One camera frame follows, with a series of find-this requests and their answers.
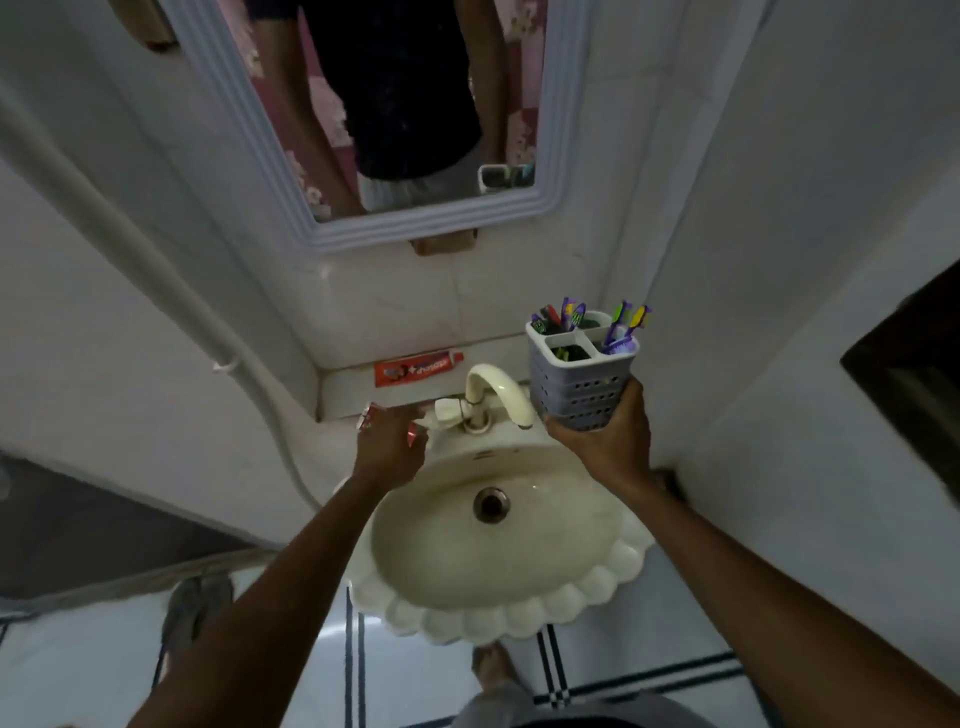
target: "toothpaste tube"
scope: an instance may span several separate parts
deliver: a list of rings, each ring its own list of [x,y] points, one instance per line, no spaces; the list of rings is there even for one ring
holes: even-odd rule
[[[366,407],[364,407],[363,412],[360,415],[360,420],[357,422],[357,429],[367,429],[373,422],[373,419],[376,417],[377,412],[385,412],[386,410],[381,407],[379,404],[374,404],[370,402]],[[407,447],[411,448],[414,445],[414,441],[417,439],[417,436],[420,434],[420,427],[417,423],[410,423],[407,425]]]
[[[420,381],[428,376],[449,372],[463,360],[460,352],[433,352],[393,361],[378,361],[373,365],[373,386],[393,387]]]

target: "toothbrush holder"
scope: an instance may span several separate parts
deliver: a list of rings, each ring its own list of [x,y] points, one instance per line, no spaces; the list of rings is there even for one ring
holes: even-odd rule
[[[640,350],[634,333],[636,348],[632,352],[600,353],[597,347],[607,337],[611,317],[602,311],[588,311],[584,319],[600,326],[539,334],[530,324],[526,325],[530,402],[541,419],[550,415],[570,429],[581,431],[599,429],[610,421]],[[589,359],[562,361],[552,351],[572,346],[584,350]]]

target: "forearm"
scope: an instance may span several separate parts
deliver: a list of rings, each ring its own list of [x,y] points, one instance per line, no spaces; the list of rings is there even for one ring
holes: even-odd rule
[[[297,23],[260,20],[254,29],[267,83],[279,101],[284,118],[315,162],[311,165],[315,182],[333,207],[356,211],[353,192],[313,110]]]
[[[277,726],[383,496],[349,481],[177,662],[131,728]]]
[[[507,50],[501,37],[470,48],[473,96],[483,130],[481,145],[487,163],[507,158]]]
[[[960,725],[960,698],[859,622],[663,491],[623,492],[789,725]]]

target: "pipe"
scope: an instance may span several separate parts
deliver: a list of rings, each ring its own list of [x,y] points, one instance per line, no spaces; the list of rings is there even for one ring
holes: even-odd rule
[[[125,212],[108,200],[67,157],[38,120],[0,82],[0,154],[96,250],[215,363],[253,402],[273,437],[280,461],[300,497],[321,508],[307,490],[283,423],[266,388],[240,352],[246,345],[180,278],[177,270]]]

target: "faucet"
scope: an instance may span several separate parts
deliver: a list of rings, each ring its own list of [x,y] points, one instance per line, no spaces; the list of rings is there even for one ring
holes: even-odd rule
[[[491,419],[484,400],[484,390],[490,386],[500,397],[507,415],[520,429],[530,429],[537,419],[537,410],[520,385],[510,379],[506,372],[493,364],[475,364],[467,374],[467,391],[464,398],[446,398],[434,402],[434,411],[440,427],[453,427],[459,423],[472,434],[481,434],[490,428]]]

